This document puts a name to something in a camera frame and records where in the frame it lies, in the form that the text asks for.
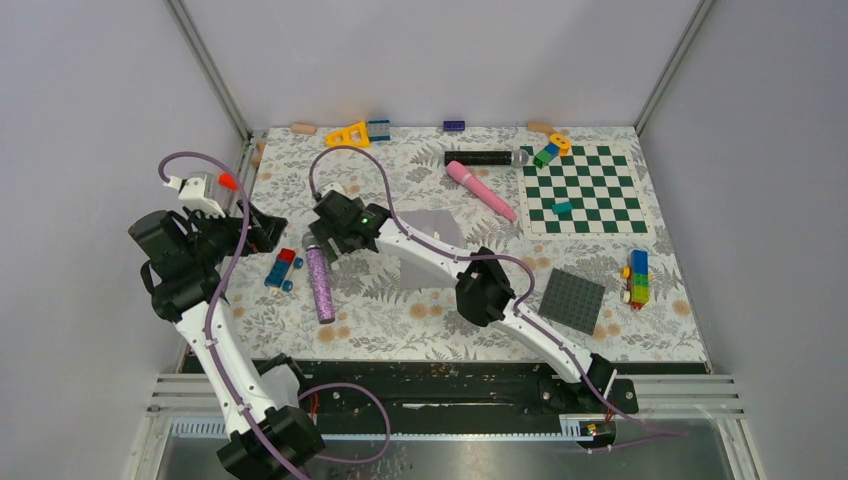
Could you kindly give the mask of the green white glue stick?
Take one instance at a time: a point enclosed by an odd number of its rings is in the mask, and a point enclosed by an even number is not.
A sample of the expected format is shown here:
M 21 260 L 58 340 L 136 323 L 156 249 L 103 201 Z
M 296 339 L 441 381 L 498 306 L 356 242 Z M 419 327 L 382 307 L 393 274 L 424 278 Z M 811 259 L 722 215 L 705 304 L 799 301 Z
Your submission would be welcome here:
M 332 271 L 338 271 L 340 268 L 340 264 L 338 261 L 338 256 L 331 249 L 325 249 L 324 254 L 327 260 L 327 264 Z

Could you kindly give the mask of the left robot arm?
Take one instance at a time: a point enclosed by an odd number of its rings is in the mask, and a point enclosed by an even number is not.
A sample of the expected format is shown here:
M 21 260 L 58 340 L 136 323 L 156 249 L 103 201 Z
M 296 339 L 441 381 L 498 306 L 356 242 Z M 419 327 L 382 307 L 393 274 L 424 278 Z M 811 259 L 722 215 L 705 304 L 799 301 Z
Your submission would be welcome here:
M 158 210 L 137 220 L 129 236 L 146 254 L 141 278 L 154 312 L 171 323 L 198 359 L 221 409 L 227 444 L 217 457 L 238 479 L 306 476 L 305 464 L 325 444 L 302 409 L 310 385 L 285 354 L 255 365 L 238 339 L 221 289 L 221 262 L 273 251 L 288 222 L 249 209 L 249 218 L 212 218 L 201 211 Z

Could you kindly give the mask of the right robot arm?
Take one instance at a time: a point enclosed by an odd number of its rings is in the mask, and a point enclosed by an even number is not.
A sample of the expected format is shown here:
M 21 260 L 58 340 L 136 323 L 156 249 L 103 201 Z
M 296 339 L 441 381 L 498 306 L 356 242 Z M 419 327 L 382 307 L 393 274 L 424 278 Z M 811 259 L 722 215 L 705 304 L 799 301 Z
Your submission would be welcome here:
M 514 264 L 533 280 L 524 263 L 484 247 L 472 252 L 447 244 L 411 227 L 387 208 L 366 205 L 336 190 L 314 198 L 317 219 L 309 229 L 329 261 L 359 250 L 407 261 L 454 289 L 456 310 L 464 320 L 510 336 L 562 380 L 574 384 L 575 402 L 583 410 L 597 412 L 612 400 L 617 376 L 612 363 L 548 325 L 516 295 L 503 264 Z

